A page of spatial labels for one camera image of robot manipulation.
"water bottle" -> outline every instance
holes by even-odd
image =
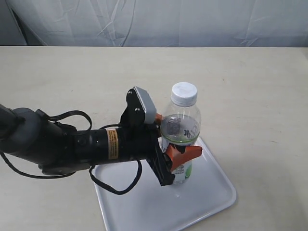
[[[187,82],[180,82],[172,87],[171,102],[162,114],[161,134],[162,151],[170,144],[175,146],[194,145],[199,134],[201,114],[196,105],[197,88]],[[172,173],[175,174],[173,184],[184,183],[192,173],[193,161],[180,165]]]

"clear plastic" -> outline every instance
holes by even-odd
[[[170,143],[179,146],[194,145],[201,125],[201,113],[197,105],[180,107],[171,102],[163,113],[161,133],[162,151],[165,152]],[[174,184],[184,183],[192,173],[192,161],[179,166],[175,174]]]

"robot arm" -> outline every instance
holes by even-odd
[[[0,154],[14,171],[17,169],[4,153],[31,161],[43,174],[51,176],[32,176],[34,178],[61,178],[89,169],[95,183],[119,195],[129,192],[138,182],[142,169],[140,160],[145,159],[161,186],[172,184],[174,174],[171,170],[200,156],[202,148],[191,147],[187,153],[170,149],[169,153],[163,153],[158,143],[161,116],[156,113],[149,94],[133,87],[128,91],[126,101],[127,107],[120,123],[97,130],[91,130],[91,118],[82,111],[50,117],[41,110],[11,110],[0,104]],[[84,116],[90,123],[89,129],[77,131],[74,126],[59,122],[73,115]],[[138,172],[126,190],[117,191],[92,175],[96,165],[133,160],[138,162]]]

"beige table surface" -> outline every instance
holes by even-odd
[[[148,90],[161,112],[172,85],[190,81],[201,136],[238,200],[187,230],[307,231],[307,58],[301,48],[0,47],[0,103],[50,115],[83,110],[98,128],[119,121],[132,86]],[[87,127],[79,117],[66,122]],[[88,172],[33,180],[0,160],[0,230],[103,231]]]

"white tray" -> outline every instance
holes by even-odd
[[[142,176],[130,192],[114,195],[95,184],[106,231],[180,231],[229,206],[236,191],[199,138],[202,156],[193,160],[192,174],[182,185],[161,187],[146,161]],[[117,190],[136,176],[137,162],[97,166],[95,177]]]

